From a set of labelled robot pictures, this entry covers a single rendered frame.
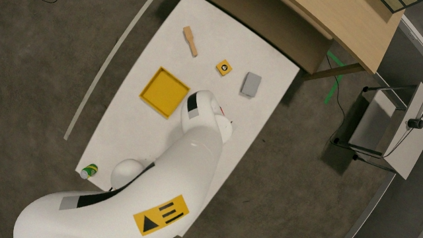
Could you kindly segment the tan wooden brush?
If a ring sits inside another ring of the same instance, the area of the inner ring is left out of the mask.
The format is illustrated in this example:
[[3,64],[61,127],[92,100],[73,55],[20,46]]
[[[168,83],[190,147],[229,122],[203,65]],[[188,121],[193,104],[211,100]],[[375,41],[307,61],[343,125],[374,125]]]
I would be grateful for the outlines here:
[[190,44],[190,47],[191,47],[191,49],[192,49],[192,53],[193,53],[193,55],[194,55],[194,56],[197,56],[197,55],[198,55],[198,53],[197,53],[197,51],[196,51],[196,47],[195,47],[195,45],[194,45],[193,35],[192,35],[192,31],[191,31],[191,29],[190,29],[190,26],[184,27],[184,28],[183,28],[183,30],[184,30],[184,33],[185,33],[185,35],[186,35],[186,39],[187,39],[187,41],[189,41],[189,44]]

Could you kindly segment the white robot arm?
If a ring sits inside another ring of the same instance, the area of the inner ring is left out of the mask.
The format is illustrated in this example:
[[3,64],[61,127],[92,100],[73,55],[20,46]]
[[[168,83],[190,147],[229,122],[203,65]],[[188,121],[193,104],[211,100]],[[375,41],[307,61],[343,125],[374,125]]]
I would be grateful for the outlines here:
[[55,192],[33,201],[17,218],[13,238],[178,235],[200,211],[223,146],[238,126],[209,90],[190,95],[180,117],[183,136],[148,168],[125,159],[112,171],[111,191]]

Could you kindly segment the yellow square tray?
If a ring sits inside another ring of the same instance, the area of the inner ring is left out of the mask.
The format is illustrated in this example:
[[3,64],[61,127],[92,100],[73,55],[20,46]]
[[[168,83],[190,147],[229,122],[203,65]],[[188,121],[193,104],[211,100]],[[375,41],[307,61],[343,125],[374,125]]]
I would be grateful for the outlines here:
[[168,119],[189,90],[190,87],[161,66],[139,97]]

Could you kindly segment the grey plastic case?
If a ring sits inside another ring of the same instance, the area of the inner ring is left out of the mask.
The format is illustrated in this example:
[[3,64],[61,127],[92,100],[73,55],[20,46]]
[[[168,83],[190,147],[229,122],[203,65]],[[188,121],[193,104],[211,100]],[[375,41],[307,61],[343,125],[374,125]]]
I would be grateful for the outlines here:
[[248,72],[241,93],[255,97],[262,77]]

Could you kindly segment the green and yellow drink can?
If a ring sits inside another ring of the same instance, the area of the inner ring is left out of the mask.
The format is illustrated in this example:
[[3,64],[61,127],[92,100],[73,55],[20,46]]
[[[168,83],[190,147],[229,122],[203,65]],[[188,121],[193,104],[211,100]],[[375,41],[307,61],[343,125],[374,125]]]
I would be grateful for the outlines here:
[[95,164],[90,164],[84,169],[81,170],[80,175],[83,179],[88,179],[92,175],[94,175],[97,172],[97,166]]

